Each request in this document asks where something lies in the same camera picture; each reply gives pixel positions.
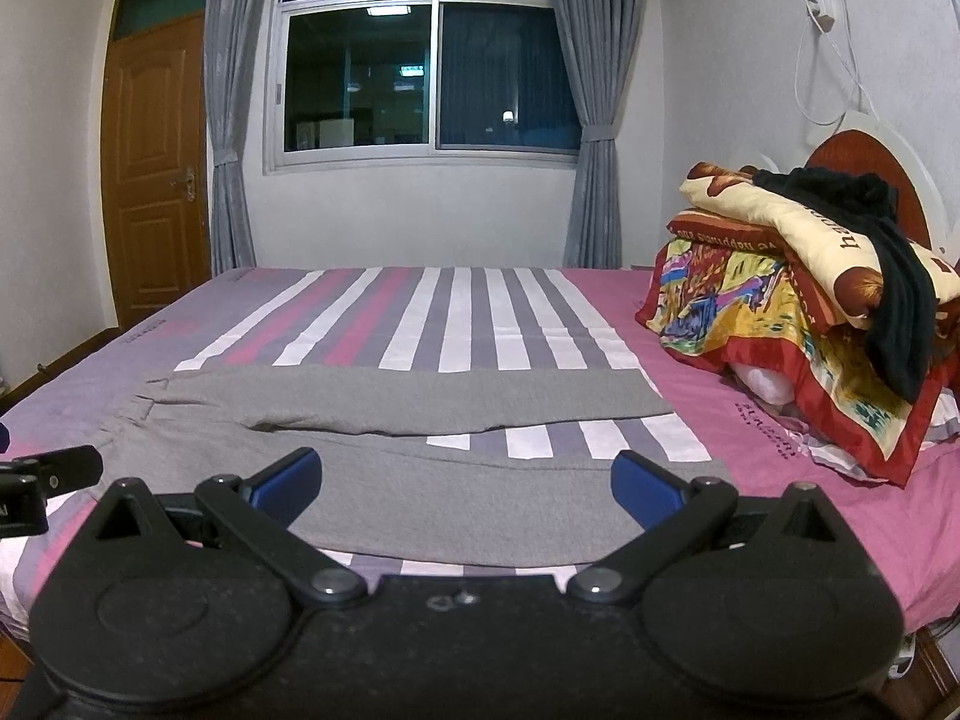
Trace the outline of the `grey sweatpants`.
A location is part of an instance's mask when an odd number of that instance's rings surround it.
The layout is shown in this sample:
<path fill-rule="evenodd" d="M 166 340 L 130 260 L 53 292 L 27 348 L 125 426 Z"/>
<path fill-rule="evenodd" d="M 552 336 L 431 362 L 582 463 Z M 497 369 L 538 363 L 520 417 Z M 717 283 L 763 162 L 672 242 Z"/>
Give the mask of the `grey sweatpants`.
<path fill-rule="evenodd" d="M 342 553 L 462 566 L 587 564 L 640 531 L 610 492 L 613 455 L 509 458 L 438 436 L 670 415 L 638 371 L 382 371 L 239 366 L 150 380 L 93 444 L 104 477 L 156 493 L 217 473 L 252 475 L 291 450 L 322 460 L 299 538 Z"/>

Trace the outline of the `white pillow under quilt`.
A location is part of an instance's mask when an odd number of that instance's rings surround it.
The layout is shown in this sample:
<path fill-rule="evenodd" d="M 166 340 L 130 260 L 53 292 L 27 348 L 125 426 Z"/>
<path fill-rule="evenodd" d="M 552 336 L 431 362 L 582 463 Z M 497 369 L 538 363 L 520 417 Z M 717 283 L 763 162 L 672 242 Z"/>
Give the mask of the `white pillow under quilt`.
<path fill-rule="evenodd" d="M 771 406 L 786 406 L 794 401 L 794 385 L 786 377 L 765 367 L 748 366 L 740 362 L 729 364 L 734 376 L 761 401 Z"/>

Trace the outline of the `striped pink purple bedsheet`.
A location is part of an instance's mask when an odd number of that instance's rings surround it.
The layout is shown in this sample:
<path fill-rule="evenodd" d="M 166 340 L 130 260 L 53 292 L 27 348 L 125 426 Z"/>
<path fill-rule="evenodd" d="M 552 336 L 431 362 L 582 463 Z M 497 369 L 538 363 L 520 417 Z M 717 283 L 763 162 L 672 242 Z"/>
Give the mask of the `striped pink purple bedsheet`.
<path fill-rule="evenodd" d="M 749 496 L 818 484 L 910 628 L 958 605 L 958 447 L 905 486 L 818 465 L 802 422 L 640 327 L 641 271 L 243 268 L 194 289 L 8 411 L 13 455 L 101 450 L 158 491 L 311 445 L 296 525 L 368 574 L 568 575 L 633 535 L 625 449 Z"/>

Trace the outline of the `black garment on pile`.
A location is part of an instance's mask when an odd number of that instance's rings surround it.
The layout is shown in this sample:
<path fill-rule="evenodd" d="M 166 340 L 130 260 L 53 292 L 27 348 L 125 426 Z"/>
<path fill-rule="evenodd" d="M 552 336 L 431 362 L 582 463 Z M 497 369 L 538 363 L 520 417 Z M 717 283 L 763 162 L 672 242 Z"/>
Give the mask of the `black garment on pile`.
<path fill-rule="evenodd" d="M 896 222 L 898 192 L 873 172 L 851 176 L 825 167 L 789 174 L 760 169 L 752 181 L 871 241 L 882 293 L 871 312 L 866 356 L 892 394 L 914 403 L 931 364 L 937 299 L 928 270 Z"/>

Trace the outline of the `cream brown folded blanket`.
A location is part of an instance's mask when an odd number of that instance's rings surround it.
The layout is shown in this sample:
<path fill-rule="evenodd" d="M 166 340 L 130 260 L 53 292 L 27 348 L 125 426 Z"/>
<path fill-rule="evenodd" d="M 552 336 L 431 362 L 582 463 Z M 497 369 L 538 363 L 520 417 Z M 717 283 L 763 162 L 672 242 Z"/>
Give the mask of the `cream brown folded blanket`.
<path fill-rule="evenodd" d="M 690 206 L 667 225 L 677 238 L 782 255 L 815 330 L 871 327 L 884 277 L 871 239 L 807 206 L 768 192 L 745 172 L 698 163 L 680 193 Z"/>

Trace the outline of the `red white headboard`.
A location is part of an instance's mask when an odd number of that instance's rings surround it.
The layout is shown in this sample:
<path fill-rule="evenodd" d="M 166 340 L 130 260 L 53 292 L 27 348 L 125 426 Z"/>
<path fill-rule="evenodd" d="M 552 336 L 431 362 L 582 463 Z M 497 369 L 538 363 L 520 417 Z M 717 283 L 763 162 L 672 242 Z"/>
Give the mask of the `red white headboard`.
<path fill-rule="evenodd" d="M 889 124 L 851 110 L 805 165 L 851 176 L 877 174 L 898 193 L 896 217 L 903 232 L 957 265 L 958 226 L 947 224 L 944 197 L 916 149 Z"/>

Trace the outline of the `brown wooden door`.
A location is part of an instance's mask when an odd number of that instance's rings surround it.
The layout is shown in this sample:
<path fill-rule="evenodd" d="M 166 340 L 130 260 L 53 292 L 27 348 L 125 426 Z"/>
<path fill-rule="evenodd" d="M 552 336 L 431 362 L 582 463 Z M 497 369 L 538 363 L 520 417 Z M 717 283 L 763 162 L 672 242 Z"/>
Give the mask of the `brown wooden door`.
<path fill-rule="evenodd" d="M 206 229 L 203 16 L 107 49 L 101 192 L 117 323 L 130 328 L 212 275 Z"/>

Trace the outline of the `right grey curtain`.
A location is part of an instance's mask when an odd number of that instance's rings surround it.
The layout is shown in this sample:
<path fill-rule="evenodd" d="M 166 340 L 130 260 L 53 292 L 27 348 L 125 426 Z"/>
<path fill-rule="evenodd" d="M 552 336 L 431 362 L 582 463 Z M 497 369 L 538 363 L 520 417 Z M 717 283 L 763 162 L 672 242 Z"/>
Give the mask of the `right grey curtain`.
<path fill-rule="evenodd" d="M 646 0 L 551 0 L 569 91 L 581 127 L 565 263 L 622 265 L 620 112 Z"/>

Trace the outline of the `grey curtain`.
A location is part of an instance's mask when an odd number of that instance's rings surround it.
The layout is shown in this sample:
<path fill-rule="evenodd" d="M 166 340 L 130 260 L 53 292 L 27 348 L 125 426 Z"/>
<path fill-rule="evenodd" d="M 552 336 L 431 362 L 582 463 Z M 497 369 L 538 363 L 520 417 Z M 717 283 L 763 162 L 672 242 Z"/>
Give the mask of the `grey curtain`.
<path fill-rule="evenodd" d="M 264 8 L 265 0 L 206 0 L 205 4 L 203 93 L 213 154 L 210 254 L 217 275 L 256 263 L 242 156 Z"/>
<path fill-rule="evenodd" d="M 646 0 L 551 0 L 569 91 L 581 127 L 565 263 L 622 265 L 620 112 Z"/>

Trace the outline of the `left grey curtain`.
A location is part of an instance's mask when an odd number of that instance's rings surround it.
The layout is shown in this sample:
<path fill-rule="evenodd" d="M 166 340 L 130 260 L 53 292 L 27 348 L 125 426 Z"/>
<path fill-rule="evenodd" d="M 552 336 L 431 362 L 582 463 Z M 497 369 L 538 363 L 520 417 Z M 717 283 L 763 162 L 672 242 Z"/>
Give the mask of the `left grey curtain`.
<path fill-rule="evenodd" d="M 264 8 L 265 0 L 206 0 L 205 4 L 203 93 L 213 154 L 210 254 L 217 275 L 256 263 L 242 156 Z"/>

